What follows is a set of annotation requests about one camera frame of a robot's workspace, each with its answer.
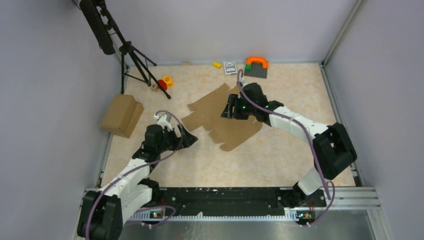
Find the brown cardboard box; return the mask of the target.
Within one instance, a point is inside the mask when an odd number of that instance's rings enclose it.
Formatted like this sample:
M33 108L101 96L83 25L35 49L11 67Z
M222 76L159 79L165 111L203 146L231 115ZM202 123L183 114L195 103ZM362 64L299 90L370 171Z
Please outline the brown cardboard box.
M133 95L116 94L101 122L101 128L129 139L144 111Z
M237 86L230 88L226 83L188 104L191 113L181 119L185 128L193 131L204 127L215 144L220 149L230 152L258 133L263 124L250 116L247 120L228 119L221 117L230 94L238 94Z

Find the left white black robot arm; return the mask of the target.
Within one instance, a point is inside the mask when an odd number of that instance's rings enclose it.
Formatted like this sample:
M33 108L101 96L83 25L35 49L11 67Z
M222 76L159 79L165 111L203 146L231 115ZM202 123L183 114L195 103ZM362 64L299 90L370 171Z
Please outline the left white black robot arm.
M152 124L146 128L144 141L124 170L108 185L89 190L82 199L76 233L87 240L117 240L124 224L143 205L160 202L159 185L148 178L164 159L161 154L188 148L198 141L182 124L172 127Z

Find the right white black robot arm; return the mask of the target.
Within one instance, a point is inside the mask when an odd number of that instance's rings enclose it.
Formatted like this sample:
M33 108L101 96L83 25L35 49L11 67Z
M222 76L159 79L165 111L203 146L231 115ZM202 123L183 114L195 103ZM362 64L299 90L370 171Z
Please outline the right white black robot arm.
M313 200L314 192L358 158L343 124L316 122L279 101L269 101L256 82L242 84L238 94L231 93L221 117L236 120L255 117L257 121L285 130L309 144L314 166L293 187L293 200L299 206L307 206Z

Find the playing card deck box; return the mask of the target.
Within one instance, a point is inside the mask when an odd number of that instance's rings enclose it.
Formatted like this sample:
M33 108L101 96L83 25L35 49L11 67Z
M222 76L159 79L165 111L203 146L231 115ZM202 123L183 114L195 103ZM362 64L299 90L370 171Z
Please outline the playing card deck box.
M224 61L223 66L226 75L236 75L238 72L235 61Z

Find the folded brown cardboard box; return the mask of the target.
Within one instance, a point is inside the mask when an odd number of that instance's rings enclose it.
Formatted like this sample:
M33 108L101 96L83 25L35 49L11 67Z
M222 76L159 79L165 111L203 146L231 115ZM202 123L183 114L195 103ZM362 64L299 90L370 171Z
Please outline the folded brown cardboard box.
M144 111L133 95L116 94L101 122L101 128L129 139Z

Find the yellow small block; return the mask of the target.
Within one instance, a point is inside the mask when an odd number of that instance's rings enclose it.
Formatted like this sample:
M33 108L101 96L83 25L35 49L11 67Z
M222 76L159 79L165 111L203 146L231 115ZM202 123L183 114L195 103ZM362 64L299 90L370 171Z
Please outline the yellow small block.
M212 65L213 65L214 67L218 68L218 69L222 67L222 64L221 64L220 62L216 62L216 61L214 61L214 62L212 63Z

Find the grey building baseplate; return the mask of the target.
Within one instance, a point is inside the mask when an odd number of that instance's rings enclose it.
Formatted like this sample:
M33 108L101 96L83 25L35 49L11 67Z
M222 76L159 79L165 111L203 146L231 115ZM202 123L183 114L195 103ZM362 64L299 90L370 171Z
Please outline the grey building baseplate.
M268 75L268 69L262 68L258 63L253 63L251 65L250 71L244 70L244 75L248 77L266 79Z

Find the orange arch block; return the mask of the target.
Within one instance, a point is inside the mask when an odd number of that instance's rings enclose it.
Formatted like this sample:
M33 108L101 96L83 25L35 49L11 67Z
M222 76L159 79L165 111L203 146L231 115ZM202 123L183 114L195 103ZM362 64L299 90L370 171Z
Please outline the orange arch block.
M259 56L250 56L246 59L245 65L260 64L263 69L268 69L269 62L266 58Z

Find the small wooden cube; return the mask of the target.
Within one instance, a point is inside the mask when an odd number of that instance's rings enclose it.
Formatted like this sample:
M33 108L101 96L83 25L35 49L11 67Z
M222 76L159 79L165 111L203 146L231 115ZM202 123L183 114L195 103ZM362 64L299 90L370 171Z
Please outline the small wooden cube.
M159 86L158 85L152 85L150 87L150 90L153 91L153 92L157 92L159 90Z

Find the red round toy disc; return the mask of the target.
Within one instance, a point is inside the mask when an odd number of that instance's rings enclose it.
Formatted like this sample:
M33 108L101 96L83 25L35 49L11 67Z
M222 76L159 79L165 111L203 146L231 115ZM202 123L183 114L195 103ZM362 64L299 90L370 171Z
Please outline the red round toy disc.
M159 79L157 82L162 87L163 90L166 91L168 89L168 85L166 84L166 82L164 80Z

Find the yellow round toy disc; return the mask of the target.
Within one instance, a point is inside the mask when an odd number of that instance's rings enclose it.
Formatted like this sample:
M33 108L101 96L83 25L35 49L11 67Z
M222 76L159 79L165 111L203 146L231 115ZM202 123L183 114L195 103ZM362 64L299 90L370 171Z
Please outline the yellow round toy disc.
M174 85L173 78L166 75L162 78L168 88L171 88Z

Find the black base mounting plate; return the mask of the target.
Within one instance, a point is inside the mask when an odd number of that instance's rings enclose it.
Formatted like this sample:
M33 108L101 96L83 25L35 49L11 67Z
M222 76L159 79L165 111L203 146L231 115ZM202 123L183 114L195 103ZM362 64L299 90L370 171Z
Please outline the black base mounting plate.
M326 207L323 190L298 196L291 187L168 187L154 190L144 208L172 206L175 216L282 216L285 209Z

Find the aluminium frame rail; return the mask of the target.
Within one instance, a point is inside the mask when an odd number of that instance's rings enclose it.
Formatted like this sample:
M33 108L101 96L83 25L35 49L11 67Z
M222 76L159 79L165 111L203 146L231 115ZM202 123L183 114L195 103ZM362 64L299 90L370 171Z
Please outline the aluminium frame rail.
M116 240L131 223L291 222L294 227L329 226L336 214L364 213L371 234L389 240L380 200L373 187L336 187L326 196L319 189L297 197L290 187L168 187L143 180L129 193L121 185L85 192L76 225L77 236Z

